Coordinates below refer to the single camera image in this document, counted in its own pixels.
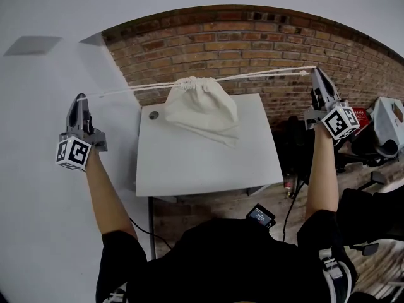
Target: white drawstring bag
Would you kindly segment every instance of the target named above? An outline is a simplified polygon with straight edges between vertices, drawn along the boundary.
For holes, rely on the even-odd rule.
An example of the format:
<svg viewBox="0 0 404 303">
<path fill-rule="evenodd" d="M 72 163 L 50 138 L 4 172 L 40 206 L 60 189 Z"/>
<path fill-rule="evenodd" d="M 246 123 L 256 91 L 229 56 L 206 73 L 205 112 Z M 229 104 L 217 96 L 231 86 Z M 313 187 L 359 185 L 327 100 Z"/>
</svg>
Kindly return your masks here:
<svg viewBox="0 0 404 303">
<path fill-rule="evenodd" d="M 165 118 L 230 147 L 239 138 L 237 106 L 213 78 L 177 80 L 165 102 Z"/>
</svg>

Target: mounting hole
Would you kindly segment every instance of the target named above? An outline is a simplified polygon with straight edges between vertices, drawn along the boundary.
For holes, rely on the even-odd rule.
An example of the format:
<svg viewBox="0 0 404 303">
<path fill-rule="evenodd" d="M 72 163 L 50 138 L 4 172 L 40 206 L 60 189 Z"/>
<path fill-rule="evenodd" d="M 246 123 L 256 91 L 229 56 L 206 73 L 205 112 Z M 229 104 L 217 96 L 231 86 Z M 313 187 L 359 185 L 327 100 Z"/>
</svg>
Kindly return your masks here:
<svg viewBox="0 0 404 303">
<path fill-rule="evenodd" d="M 151 120 L 157 119 L 158 118 L 158 112 L 157 111 L 151 111 L 149 114 L 149 118 Z"/>
</svg>

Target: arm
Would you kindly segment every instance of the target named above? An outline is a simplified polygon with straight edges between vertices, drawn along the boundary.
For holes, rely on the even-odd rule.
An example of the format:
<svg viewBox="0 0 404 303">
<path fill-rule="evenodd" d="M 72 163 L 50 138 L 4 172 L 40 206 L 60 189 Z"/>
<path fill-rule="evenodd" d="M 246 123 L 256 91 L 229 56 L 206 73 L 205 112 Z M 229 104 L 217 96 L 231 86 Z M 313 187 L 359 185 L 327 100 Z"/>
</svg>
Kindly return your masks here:
<svg viewBox="0 0 404 303">
<path fill-rule="evenodd" d="M 95 219 L 101 234 L 120 230 L 137 238 L 129 216 L 95 149 L 91 149 L 88 156 L 86 175 Z"/>
<path fill-rule="evenodd" d="M 317 124 L 314 130 L 316 139 L 307 192 L 306 220 L 319 210 L 336 212 L 339 200 L 333 140 L 322 123 Z"/>
</svg>

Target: fiducial marker cube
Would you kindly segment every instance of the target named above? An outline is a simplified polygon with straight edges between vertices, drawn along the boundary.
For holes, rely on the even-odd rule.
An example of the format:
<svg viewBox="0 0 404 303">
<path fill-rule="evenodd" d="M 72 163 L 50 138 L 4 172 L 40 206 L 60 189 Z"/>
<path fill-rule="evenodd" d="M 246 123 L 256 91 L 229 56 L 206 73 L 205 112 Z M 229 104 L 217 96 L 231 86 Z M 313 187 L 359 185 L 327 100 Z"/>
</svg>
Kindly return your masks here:
<svg viewBox="0 0 404 303">
<path fill-rule="evenodd" d="M 322 120 L 336 140 L 345 138 L 359 128 L 359 122 L 351 107 L 335 107 Z"/>
<path fill-rule="evenodd" d="M 67 169 L 84 170 L 91 145 L 74 136 L 57 144 L 56 164 Z"/>
</svg>

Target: person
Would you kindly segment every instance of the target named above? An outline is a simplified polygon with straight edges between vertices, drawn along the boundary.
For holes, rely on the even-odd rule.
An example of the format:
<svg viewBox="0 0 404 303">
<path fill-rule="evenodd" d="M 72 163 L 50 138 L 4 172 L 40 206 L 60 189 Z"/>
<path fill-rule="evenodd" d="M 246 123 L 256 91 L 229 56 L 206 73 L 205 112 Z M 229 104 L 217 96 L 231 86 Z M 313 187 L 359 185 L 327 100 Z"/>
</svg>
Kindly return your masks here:
<svg viewBox="0 0 404 303">
<path fill-rule="evenodd" d="M 250 219 L 214 219 L 185 231 L 170 252 L 149 262 L 92 150 L 86 176 L 104 243 L 96 302 L 331 302 L 319 258 L 319 251 L 329 248 L 348 266 L 352 289 L 357 274 L 336 223 L 333 142 L 322 124 L 314 129 L 306 221 L 297 234 L 298 246 L 274 240 Z"/>
</svg>

